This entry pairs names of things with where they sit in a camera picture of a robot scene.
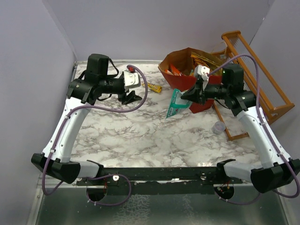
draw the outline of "white marble surface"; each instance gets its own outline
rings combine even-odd
[[[249,138],[229,142],[225,133],[213,134],[211,127],[218,117],[212,108],[197,114],[187,110],[165,119],[173,90],[157,64],[135,66],[149,82],[163,86],[162,92],[150,90],[146,103],[130,113],[92,109],[74,143],[73,160],[89,159],[106,167],[212,166],[229,158],[245,163],[258,161]],[[120,72],[126,69],[121,63],[117,67]],[[86,65],[79,65],[75,77],[85,68]],[[109,74],[114,73],[110,67]],[[144,87],[137,88],[136,93],[143,97]],[[96,103],[109,108],[131,108],[137,104],[121,105],[116,96]],[[231,132],[240,134],[242,127],[236,118],[226,109],[222,113]]]

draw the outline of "wooden frame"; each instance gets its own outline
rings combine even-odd
[[[295,106],[288,99],[288,97],[285,95],[285,93],[281,90],[281,88],[279,87],[279,85],[276,83],[276,81],[271,76],[271,74],[268,72],[268,70],[266,69],[266,67],[262,64],[262,62],[260,61],[260,59],[257,57],[257,55],[254,53],[254,51],[248,45],[248,43],[246,42],[246,40],[244,39],[244,37],[241,35],[241,32],[239,30],[237,30],[237,31],[231,31],[231,32],[226,32],[226,33],[222,34],[221,37],[225,41],[225,43],[227,44],[227,48],[224,49],[223,51],[214,52],[212,54],[215,55],[215,56],[217,56],[218,58],[222,58],[222,56],[224,56],[225,53],[226,53],[226,55],[225,55],[226,58],[232,58],[233,56],[238,55],[238,52],[236,51],[236,49],[234,47],[235,43],[237,43],[238,40],[241,41],[241,43],[248,50],[248,52],[250,53],[250,55],[252,55],[255,58],[258,66],[262,70],[263,74],[268,78],[268,80],[273,85],[273,87],[276,90],[276,92],[279,94],[279,96],[284,101],[284,103],[285,103],[284,105],[280,105],[280,106],[275,106],[274,107],[273,104],[268,99],[268,97],[266,96],[266,94],[264,93],[263,89],[262,88],[260,89],[259,103],[260,103],[260,105],[261,105],[264,113],[266,114],[266,116],[268,118],[268,123],[269,124],[272,124],[273,122],[275,122],[276,120],[278,120],[280,117],[282,117],[284,114],[286,114],[289,110],[291,110]],[[246,66],[246,64],[243,61],[243,59],[242,58],[237,58],[233,62],[234,63],[239,63],[243,67],[243,69],[244,69],[244,80],[245,80],[245,83],[247,84],[247,86],[249,87],[249,89],[253,93],[256,94],[256,88],[257,88],[256,79],[251,74],[249,68]],[[218,107],[216,106],[216,104],[214,104],[214,108],[216,110],[216,113],[217,113],[219,119],[221,121],[224,121],[223,118],[222,118],[222,115],[221,115],[220,111],[218,110]],[[227,134],[228,139],[230,141],[237,140],[237,139],[240,139],[240,138],[248,136],[247,133],[240,134],[240,135],[235,135],[235,136],[231,136],[227,128],[226,128],[225,131],[226,131],[226,134]]]

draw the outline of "gray floor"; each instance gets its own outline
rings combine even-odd
[[[237,187],[232,200],[257,196],[253,187]],[[107,197],[106,202],[123,196]],[[279,197],[273,192],[256,203],[237,206],[215,195],[133,195],[123,205],[87,203],[84,188],[60,188],[43,197],[37,225],[287,225]]]

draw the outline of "red box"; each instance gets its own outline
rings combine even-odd
[[[196,78],[193,76],[174,76],[167,73],[162,73],[164,78],[167,80],[171,88],[178,89],[180,91],[190,89],[196,82]],[[211,84],[220,84],[222,82],[221,76],[211,75],[209,79],[209,83]],[[200,105],[198,103],[193,103],[189,108],[192,113],[202,112],[206,109],[211,108],[214,103],[213,99],[208,100],[204,105]]]

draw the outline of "gray wall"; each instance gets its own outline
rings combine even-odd
[[[162,60],[186,47],[211,51],[221,34],[241,30],[248,42],[273,0],[44,0],[78,60]]]
[[[276,121],[272,128],[284,148],[293,158],[300,158],[300,2],[276,0],[251,47],[273,75],[295,107]],[[295,193],[295,184],[286,188]],[[289,200],[300,221],[300,198]]]
[[[23,225],[75,59],[41,0],[1,1],[0,33],[0,224]]]

